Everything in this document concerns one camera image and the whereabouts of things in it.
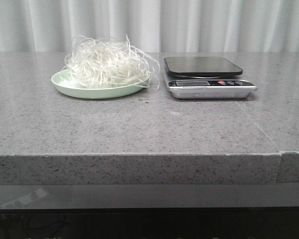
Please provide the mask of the white pleated curtain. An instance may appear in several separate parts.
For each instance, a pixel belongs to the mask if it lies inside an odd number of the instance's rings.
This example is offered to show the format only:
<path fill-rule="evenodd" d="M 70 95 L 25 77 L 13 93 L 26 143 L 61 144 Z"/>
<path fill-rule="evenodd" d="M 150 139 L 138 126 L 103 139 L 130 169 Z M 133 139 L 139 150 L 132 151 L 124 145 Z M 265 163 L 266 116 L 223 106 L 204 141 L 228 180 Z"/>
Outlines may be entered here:
<path fill-rule="evenodd" d="M 67 52 L 79 35 L 147 52 L 299 52 L 299 0 L 0 0 L 0 52 Z"/>

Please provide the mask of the silver digital kitchen scale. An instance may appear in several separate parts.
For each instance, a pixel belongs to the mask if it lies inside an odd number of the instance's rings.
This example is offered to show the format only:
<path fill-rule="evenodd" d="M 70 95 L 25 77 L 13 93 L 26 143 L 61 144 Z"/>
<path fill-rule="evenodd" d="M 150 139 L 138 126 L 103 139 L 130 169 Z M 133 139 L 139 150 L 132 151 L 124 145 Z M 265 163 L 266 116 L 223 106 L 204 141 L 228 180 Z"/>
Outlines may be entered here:
<path fill-rule="evenodd" d="M 245 99 L 257 90 L 223 57 L 165 57 L 164 63 L 166 87 L 177 99 Z"/>

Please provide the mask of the white vermicelli noodle bundle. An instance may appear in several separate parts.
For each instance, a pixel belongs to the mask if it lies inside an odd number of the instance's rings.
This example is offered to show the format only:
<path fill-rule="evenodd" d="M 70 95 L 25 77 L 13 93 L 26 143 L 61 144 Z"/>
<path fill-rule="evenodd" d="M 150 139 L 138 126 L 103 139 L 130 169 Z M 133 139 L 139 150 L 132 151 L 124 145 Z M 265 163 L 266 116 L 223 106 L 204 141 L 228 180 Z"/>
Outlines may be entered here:
<path fill-rule="evenodd" d="M 90 38 L 78 35 L 64 59 L 66 84 L 79 89 L 105 89 L 137 85 L 148 88 L 157 77 L 159 62 L 131 44 L 129 38 Z"/>

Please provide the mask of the pale green round plate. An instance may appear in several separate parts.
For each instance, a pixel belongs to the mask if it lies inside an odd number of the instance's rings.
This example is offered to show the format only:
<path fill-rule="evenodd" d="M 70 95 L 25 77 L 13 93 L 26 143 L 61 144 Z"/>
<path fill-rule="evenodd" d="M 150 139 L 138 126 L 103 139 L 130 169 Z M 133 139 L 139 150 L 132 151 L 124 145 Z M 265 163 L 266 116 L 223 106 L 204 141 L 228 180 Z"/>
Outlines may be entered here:
<path fill-rule="evenodd" d="M 70 86 L 67 82 L 69 76 L 69 70 L 62 70 L 60 72 L 55 73 L 51 77 L 51 81 L 60 93 L 80 99 L 112 99 L 123 97 L 134 94 L 142 90 L 143 88 L 149 87 L 150 83 L 150 79 L 147 78 L 142 82 L 138 82 L 127 86 L 100 89 L 85 89 Z"/>

